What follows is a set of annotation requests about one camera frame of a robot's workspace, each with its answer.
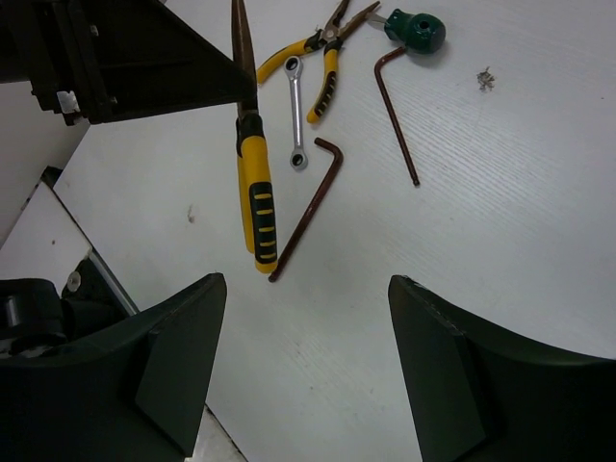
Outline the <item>small silver ratchet wrench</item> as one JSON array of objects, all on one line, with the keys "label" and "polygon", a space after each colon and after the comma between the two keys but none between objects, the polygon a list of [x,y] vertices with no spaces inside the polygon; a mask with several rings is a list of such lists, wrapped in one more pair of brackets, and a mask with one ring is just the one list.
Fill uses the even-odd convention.
[{"label": "small silver ratchet wrench", "polygon": [[308,166],[308,158],[303,146],[303,127],[301,118],[300,77],[303,64],[299,56],[291,56],[284,63],[284,70],[289,80],[294,148],[290,164],[295,171],[301,171]]}]

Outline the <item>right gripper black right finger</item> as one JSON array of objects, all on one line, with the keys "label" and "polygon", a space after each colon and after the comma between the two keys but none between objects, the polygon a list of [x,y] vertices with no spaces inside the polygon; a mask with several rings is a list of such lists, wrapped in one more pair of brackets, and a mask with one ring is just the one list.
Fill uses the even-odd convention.
[{"label": "right gripper black right finger", "polygon": [[550,346],[409,277],[388,298],[425,461],[611,461],[615,363]]}]

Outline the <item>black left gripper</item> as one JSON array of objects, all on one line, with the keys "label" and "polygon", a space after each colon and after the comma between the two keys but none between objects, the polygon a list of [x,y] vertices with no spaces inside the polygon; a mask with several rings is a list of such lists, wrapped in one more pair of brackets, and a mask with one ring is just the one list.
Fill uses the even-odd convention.
[{"label": "black left gripper", "polygon": [[246,71],[160,1],[3,1],[1,24],[40,108],[67,125],[231,104]]}]

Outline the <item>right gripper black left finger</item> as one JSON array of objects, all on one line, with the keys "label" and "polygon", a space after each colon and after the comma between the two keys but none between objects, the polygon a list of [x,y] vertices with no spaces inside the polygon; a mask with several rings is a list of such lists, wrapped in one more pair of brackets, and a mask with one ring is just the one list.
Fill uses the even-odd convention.
[{"label": "right gripper black left finger", "polygon": [[120,321],[45,279],[1,284],[5,461],[194,454],[227,298],[212,273]]}]

